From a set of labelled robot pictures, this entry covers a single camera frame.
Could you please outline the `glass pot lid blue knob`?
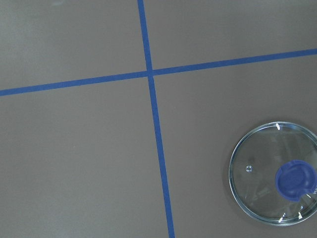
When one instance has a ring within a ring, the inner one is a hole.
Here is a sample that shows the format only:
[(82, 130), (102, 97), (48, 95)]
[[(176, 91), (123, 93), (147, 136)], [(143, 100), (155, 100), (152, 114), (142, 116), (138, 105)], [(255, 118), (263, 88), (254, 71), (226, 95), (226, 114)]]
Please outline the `glass pot lid blue knob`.
[(317, 212), (317, 135), (286, 121), (249, 131), (228, 169), (232, 195), (251, 218), (291, 226)]

